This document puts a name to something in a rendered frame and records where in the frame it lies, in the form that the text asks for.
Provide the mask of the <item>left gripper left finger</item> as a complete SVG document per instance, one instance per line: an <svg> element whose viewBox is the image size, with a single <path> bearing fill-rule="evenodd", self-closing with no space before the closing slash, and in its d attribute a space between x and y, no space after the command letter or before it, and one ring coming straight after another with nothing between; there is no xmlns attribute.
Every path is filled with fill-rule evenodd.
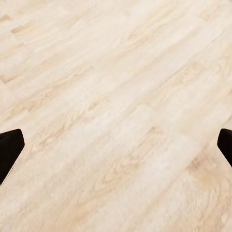
<svg viewBox="0 0 232 232"><path fill-rule="evenodd" d="M0 134L0 185L25 146L21 129Z"/></svg>

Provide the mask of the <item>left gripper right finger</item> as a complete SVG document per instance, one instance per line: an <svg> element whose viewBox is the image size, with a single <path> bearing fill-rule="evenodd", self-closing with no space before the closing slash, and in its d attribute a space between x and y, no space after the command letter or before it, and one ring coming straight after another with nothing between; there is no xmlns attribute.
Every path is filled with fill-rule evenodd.
<svg viewBox="0 0 232 232"><path fill-rule="evenodd" d="M221 129L218 136L217 146L232 166L232 130L225 128Z"/></svg>

